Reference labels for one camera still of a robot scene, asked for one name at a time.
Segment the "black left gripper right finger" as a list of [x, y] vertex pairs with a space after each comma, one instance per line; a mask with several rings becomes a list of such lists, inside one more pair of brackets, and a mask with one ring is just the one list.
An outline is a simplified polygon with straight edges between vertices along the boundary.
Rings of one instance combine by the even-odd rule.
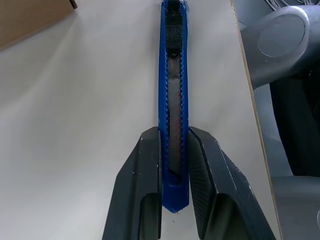
[[276, 240], [247, 178], [210, 133], [189, 128], [188, 163], [200, 240]]

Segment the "dark grey robot body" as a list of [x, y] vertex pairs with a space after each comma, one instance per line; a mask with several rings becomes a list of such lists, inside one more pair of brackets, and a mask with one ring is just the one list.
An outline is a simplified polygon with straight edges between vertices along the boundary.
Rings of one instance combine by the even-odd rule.
[[320, 0], [233, 0], [283, 240], [320, 240]]

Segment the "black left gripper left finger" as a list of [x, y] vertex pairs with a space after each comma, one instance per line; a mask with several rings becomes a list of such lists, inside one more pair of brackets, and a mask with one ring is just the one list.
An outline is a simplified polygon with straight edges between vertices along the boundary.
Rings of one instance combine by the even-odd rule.
[[119, 170], [101, 240], [159, 240], [162, 218], [161, 139], [144, 131]]

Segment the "blue utility knife cutter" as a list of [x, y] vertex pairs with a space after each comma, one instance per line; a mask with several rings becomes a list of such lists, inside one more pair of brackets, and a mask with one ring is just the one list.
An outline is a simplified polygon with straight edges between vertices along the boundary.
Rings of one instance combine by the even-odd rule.
[[160, 3], [158, 129], [162, 204], [172, 213], [189, 205], [188, 10], [186, 0]]

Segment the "brown cardboard box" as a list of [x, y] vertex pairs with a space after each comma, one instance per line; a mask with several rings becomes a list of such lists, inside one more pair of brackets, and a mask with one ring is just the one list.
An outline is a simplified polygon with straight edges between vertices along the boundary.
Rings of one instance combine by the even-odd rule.
[[0, 0], [0, 51], [69, 16], [76, 0]]

